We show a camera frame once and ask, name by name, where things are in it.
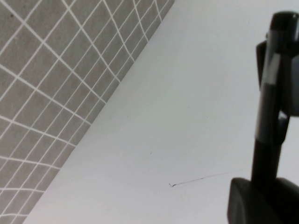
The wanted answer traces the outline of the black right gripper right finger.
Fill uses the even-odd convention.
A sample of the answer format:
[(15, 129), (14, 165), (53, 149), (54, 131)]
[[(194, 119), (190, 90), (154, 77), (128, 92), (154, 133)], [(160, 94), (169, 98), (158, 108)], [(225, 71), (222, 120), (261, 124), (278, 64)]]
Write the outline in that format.
[(264, 180), (267, 213), (266, 224), (297, 224), (299, 222), (299, 187), (285, 178)]

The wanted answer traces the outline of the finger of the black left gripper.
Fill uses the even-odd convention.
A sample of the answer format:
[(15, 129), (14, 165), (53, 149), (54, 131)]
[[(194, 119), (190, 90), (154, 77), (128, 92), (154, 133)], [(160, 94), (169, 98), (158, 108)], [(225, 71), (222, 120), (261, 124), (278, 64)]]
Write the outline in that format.
[(262, 76), (263, 76), (263, 67), (265, 61), (267, 41), (263, 41), (256, 46), (256, 63), (257, 63), (257, 73), (259, 88), (261, 88)]
[(282, 80), (282, 108), (288, 116), (299, 115), (299, 35), (282, 31), (280, 76)]

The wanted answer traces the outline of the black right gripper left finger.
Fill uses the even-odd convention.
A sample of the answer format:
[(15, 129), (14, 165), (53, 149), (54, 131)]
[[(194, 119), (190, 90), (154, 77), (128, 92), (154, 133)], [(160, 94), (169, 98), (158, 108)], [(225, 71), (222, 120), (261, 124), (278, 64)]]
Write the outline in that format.
[(262, 198), (249, 180), (233, 178), (230, 184), (227, 218), (230, 224), (262, 224)]

